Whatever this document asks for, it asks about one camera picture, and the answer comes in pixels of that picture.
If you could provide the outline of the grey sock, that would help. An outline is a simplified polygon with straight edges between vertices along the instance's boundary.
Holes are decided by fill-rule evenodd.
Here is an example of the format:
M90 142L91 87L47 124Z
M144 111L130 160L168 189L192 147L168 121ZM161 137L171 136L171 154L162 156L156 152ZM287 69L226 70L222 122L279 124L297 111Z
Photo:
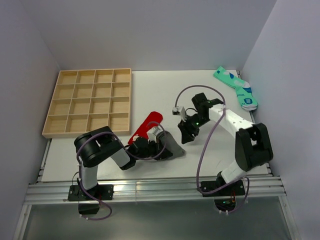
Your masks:
M159 140L163 146L166 144L165 150L161 155L162 160L173 160L186 155L186 151L177 143L169 131L160 132L156 136L156 139Z

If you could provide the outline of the red Santa sock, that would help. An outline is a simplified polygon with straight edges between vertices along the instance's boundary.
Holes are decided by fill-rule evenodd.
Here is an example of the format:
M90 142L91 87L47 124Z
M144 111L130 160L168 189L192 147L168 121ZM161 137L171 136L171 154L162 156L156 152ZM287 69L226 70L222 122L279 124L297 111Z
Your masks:
M146 117L146 119L142 122L142 124L138 127L138 129L134 132L134 134L131 136L129 141L127 142L128 145L131 145L134 142L134 137L143 137L145 139L148 139L147 132L153 128L156 127L157 124L160 124L163 120L163 115L157 111L152 111L149 113L149 115Z

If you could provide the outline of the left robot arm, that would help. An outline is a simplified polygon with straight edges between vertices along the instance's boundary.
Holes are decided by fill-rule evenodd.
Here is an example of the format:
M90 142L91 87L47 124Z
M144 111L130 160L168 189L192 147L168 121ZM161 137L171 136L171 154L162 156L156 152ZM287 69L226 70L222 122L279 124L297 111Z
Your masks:
M87 132L74 141L79 164L79 194L86 200L96 197L100 191L97 180L98 165L111 158L123 171L135 166L137 160L168 160L173 153L167 148L167 137L160 140L159 134L166 134L159 127L148 131L148 136L135 135L133 142L123 145L108 127Z

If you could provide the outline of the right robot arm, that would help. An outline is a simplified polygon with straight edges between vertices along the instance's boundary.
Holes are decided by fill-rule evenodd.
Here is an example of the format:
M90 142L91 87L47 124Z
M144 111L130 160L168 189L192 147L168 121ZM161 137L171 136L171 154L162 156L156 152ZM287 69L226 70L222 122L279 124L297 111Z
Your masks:
M234 183L239 181L252 169L262 166L274 157L267 126L263 123L253 123L233 111L218 99L207 99L202 92L191 99L196 113L188 115L184 107L175 105L173 115L181 117L177 125L181 132L181 142L186 144L195 140L200 127L208 122L214 122L214 128L221 126L235 140L234 160L224 170L218 173L216 188L222 195L229 194Z

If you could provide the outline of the mint green patterned sock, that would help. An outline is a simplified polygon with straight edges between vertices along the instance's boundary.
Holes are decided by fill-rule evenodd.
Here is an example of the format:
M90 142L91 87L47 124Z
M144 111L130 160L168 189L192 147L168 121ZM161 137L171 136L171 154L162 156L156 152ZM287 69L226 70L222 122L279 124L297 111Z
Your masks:
M254 111L258 107L258 102L252 95L252 88L250 84L237 75L224 69L220 66L213 74L213 76L235 90L235 94L239 105L247 112Z

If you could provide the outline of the wooden compartment tray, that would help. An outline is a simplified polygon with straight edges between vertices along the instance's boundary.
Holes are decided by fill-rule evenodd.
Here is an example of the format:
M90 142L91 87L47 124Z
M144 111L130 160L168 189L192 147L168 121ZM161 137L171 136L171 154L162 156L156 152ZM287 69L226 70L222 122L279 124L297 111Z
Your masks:
M131 131L132 71L61 70L42 135L71 138L108 126L119 135Z

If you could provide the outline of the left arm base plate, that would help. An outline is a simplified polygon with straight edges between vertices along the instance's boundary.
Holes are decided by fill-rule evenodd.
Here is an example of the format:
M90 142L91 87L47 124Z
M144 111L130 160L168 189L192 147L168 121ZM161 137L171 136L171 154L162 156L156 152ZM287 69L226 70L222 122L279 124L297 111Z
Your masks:
M96 199L112 200L114 193L114 185L97 184L92 189L88 189L86 191ZM70 186L67 200L69 202L93 201L91 197L89 197L86 193L83 192L82 188L78 184Z

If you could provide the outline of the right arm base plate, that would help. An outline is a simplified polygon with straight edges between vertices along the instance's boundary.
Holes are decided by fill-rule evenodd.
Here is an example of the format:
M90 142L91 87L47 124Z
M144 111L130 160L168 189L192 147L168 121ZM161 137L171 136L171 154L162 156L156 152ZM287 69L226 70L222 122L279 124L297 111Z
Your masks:
M211 194L202 194L203 197L231 197L231 196L244 196L245 187L242 180L238 180L235 183L232 183L223 189L217 191L218 188L224 186L226 182L222 177L217 178L212 181L202 181L200 184L200 189L205 192L214 191Z

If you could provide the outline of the aluminium frame rail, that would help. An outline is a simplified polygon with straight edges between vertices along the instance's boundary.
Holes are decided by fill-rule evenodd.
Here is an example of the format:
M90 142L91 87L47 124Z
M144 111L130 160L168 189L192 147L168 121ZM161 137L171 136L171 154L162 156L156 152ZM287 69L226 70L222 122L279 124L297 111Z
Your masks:
M249 184L249 198L282 197L285 188L279 176L252 176ZM145 180L100 181L102 185L113 185L112 201L121 202L153 202L203 200L196 189L194 178L167 178ZM27 188L24 205L69 204L67 200L70 182L40 182Z

